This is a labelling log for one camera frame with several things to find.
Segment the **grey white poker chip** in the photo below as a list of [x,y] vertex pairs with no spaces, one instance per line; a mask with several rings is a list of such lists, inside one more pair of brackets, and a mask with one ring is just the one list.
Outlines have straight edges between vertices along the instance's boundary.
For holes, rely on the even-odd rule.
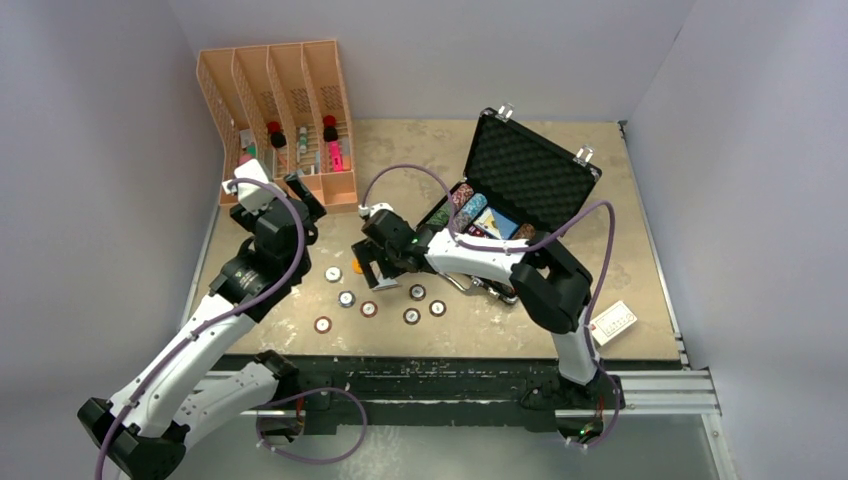
[[324,278],[327,282],[337,283],[343,278],[343,272],[339,267],[330,266],[325,270]]

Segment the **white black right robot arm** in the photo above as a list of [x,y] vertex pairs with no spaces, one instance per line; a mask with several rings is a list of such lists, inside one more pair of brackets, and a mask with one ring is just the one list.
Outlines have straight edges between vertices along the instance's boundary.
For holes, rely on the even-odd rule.
[[556,235],[497,240],[427,224],[413,229],[388,207],[362,207],[359,215],[365,237],[352,251],[369,288],[407,273],[462,274],[507,285],[529,318],[550,333],[564,399],[584,407],[599,396],[600,357],[588,328],[590,288],[597,281]]

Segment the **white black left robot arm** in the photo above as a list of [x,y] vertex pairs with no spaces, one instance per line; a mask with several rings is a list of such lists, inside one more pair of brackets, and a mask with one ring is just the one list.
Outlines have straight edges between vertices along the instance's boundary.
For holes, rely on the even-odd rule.
[[130,479],[166,479],[190,449],[242,411],[265,403],[284,409],[297,399],[296,368],[272,351],[222,383],[195,390],[311,268],[315,223],[327,211],[297,175],[287,175],[285,184],[263,173],[239,173],[224,183],[238,197],[230,216],[250,236],[155,359],[110,398],[92,397],[78,410],[99,448],[95,478],[112,462]]

